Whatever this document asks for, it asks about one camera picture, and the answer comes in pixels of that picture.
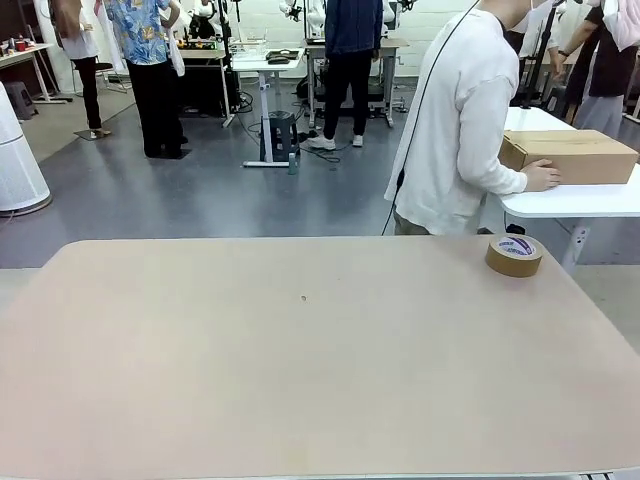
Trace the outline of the person's right hand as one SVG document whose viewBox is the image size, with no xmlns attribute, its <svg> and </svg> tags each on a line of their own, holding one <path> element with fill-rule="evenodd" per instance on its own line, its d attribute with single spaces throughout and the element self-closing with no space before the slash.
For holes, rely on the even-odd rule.
<svg viewBox="0 0 640 480">
<path fill-rule="evenodd" d="M 527 179 L 525 192 L 542 192 L 562 183 L 562 175 L 548 159 L 536 160 L 522 170 Z"/>
</svg>

